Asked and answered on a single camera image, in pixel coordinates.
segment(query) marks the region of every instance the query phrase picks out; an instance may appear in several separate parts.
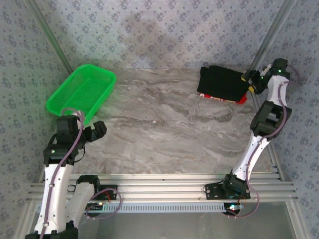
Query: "plastic basket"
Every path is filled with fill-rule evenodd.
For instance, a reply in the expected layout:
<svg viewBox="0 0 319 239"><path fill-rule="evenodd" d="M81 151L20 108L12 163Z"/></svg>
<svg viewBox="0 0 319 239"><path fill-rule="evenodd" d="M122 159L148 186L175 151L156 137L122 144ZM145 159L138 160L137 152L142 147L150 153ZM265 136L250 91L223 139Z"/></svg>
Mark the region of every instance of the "plastic basket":
<svg viewBox="0 0 319 239"><path fill-rule="evenodd" d="M61 116L64 108L75 108L84 112L84 124L88 124L112 92L115 80L116 76L111 71L91 64L81 65L47 100L46 109Z"/></svg>

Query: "marble surface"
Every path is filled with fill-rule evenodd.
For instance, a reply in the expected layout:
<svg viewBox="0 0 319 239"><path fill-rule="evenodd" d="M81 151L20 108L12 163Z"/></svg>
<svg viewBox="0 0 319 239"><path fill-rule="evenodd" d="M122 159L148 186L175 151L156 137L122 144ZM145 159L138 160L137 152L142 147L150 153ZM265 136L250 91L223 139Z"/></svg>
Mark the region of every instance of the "marble surface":
<svg viewBox="0 0 319 239"><path fill-rule="evenodd" d="M74 173L229 173L249 140L252 101L200 97L199 69L118 69L92 122L107 135L86 146ZM253 171L268 171L264 151Z"/></svg>

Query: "red object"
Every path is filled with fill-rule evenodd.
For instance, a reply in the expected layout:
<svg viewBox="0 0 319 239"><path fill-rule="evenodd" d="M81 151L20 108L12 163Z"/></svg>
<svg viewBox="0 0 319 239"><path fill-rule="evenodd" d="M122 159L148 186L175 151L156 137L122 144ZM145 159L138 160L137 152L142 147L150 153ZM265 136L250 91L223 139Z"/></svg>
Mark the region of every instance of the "red object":
<svg viewBox="0 0 319 239"><path fill-rule="evenodd" d="M203 94L203 93L200 93L199 94L200 96L202 97L206 97L206 98L211 98L211 99L215 99L215 100L219 100L219 101L228 101L228 100L225 100L225 99L222 99L222 98L216 98L214 96L210 96L208 94ZM228 102L235 102L237 104L240 104L242 105L243 103L245 103L247 101L247 97L246 97L246 93L243 95L243 97L240 99L240 101L228 101Z"/></svg>

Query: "black cloth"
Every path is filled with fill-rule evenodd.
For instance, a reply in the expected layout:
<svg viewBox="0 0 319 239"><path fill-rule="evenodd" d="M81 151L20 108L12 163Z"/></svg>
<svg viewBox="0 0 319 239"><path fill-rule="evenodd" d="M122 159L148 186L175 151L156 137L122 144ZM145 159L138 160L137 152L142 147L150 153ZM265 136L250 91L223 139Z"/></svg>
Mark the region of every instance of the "black cloth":
<svg viewBox="0 0 319 239"><path fill-rule="evenodd" d="M228 101L240 101L250 86L240 79L242 74L220 66L202 67L197 91Z"/></svg>

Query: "wall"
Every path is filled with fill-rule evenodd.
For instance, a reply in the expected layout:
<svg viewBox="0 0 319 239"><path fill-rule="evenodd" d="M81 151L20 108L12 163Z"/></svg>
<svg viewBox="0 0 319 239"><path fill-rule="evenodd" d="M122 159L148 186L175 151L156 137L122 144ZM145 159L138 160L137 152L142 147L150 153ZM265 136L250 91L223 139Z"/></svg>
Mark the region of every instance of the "wall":
<svg viewBox="0 0 319 239"><path fill-rule="evenodd" d="M37 0L73 68L246 68L281 1Z"/></svg>
<svg viewBox="0 0 319 239"><path fill-rule="evenodd" d="M11 239L54 126L44 104L67 75L24 2L0 8L0 238Z"/></svg>
<svg viewBox="0 0 319 239"><path fill-rule="evenodd" d="M319 2L298 1L267 53L263 65L286 58L301 76L292 74L287 103L293 109L276 147L297 187L304 215L314 238L319 238Z"/></svg>

